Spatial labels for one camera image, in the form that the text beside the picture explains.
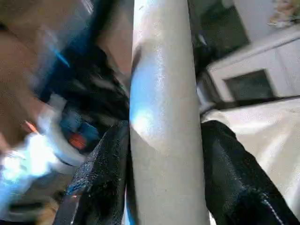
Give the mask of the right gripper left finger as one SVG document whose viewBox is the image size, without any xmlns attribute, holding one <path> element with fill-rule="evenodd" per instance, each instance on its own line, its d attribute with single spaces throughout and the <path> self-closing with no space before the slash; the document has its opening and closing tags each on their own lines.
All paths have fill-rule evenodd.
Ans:
<svg viewBox="0 0 300 225">
<path fill-rule="evenodd" d="M 77 169 L 67 196 L 79 196 L 70 225 L 120 225 L 124 213 L 129 124 L 111 126 Z"/>
</svg>

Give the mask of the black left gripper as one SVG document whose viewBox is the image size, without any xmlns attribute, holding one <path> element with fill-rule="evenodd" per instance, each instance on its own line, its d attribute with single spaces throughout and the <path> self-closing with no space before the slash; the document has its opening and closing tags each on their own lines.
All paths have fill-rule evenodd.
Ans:
<svg viewBox="0 0 300 225">
<path fill-rule="evenodd" d="M 100 113 L 118 120 L 128 120 L 129 99 L 124 85 L 110 66 L 106 53 L 93 47 L 90 53 L 70 59 L 57 56 L 42 88 L 42 101 L 52 94 L 66 100 L 59 124 L 69 141 L 100 140 L 108 125 L 100 121 Z"/>
</svg>

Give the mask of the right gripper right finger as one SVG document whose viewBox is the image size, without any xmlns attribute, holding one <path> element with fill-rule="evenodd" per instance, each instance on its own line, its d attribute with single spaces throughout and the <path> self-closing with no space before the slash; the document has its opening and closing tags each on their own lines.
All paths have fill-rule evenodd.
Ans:
<svg viewBox="0 0 300 225">
<path fill-rule="evenodd" d="M 202 123 L 205 201 L 218 225 L 298 225 L 285 199 L 224 123 Z"/>
</svg>

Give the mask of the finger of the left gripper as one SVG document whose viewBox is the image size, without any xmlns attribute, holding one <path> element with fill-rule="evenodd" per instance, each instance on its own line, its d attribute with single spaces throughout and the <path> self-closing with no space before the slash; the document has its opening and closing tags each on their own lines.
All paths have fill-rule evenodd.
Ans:
<svg viewBox="0 0 300 225">
<path fill-rule="evenodd" d="M 195 64 L 195 77 L 198 80 L 211 62 L 210 47 L 201 33 L 192 35 L 193 57 Z"/>
</svg>

